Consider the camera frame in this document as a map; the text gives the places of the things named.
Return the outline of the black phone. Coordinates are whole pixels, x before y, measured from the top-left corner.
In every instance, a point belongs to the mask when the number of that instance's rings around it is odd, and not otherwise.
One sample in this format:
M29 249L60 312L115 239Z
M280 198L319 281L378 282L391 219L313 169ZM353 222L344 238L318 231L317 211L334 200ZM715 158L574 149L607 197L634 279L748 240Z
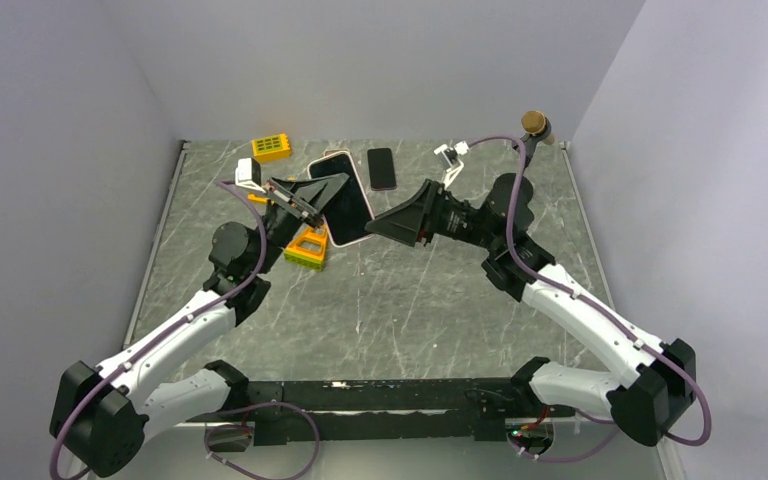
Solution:
M370 188L389 191L397 188L394 156L390 148L371 148L366 151Z

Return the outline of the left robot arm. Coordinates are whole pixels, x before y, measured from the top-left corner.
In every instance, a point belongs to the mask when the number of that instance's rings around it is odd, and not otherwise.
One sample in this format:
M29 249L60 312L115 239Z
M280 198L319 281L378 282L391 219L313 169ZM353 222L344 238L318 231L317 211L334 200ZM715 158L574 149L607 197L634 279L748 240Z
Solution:
M167 378L257 311L271 288L265 274L301 227L324 225L327 209L349 177L270 179L261 189L271 201L263 213L241 191L256 181L217 184L242 201L254 226L229 221L216 228L208 255L211 273L172 317L119 353L96 364L78 361L63 372L49 426L55 440L51 478L64 476L63 452L81 465L73 478L106 478L125 467L148 440L179 423L213 412L232 420L245 411L248 379L224 361L209 363L182 381Z

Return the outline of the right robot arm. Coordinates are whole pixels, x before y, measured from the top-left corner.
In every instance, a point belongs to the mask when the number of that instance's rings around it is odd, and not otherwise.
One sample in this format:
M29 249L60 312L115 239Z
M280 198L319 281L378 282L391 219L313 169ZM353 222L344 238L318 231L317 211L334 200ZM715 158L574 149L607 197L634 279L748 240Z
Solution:
M478 207L427 180L366 229L407 246L440 235L485 249L481 267L496 289L560 325L606 368L534 357L511 378L513 406L528 416L549 406L570 407L654 446L696 399L695 352L681 339L666 343L633 326L575 281L528 235L532 196L531 184L514 173L497 177Z

